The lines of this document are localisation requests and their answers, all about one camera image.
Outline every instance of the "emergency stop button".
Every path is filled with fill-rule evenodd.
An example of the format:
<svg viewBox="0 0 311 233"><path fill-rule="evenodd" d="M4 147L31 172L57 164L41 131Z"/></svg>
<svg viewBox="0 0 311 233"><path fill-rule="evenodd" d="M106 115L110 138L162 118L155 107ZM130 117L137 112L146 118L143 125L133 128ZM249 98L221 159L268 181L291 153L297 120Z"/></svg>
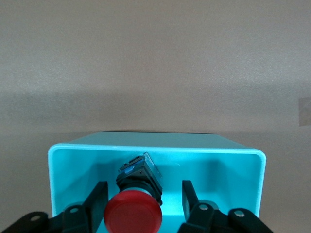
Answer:
<svg viewBox="0 0 311 233"><path fill-rule="evenodd" d="M108 202L104 221L109 233L157 233L162 211L159 203L147 193L122 191Z"/></svg>

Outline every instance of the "beige wall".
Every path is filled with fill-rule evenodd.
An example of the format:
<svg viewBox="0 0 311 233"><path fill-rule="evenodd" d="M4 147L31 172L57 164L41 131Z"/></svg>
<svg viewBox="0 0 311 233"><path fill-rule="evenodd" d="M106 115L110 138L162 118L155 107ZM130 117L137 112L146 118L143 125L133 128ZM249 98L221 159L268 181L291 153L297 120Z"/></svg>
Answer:
<svg viewBox="0 0 311 233"><path fill-rule="evenodd" d="M310 96L309 0L0 0L0 230L51 212L51 145L148 130L264 151L261 219L308 232Z"/></svg>

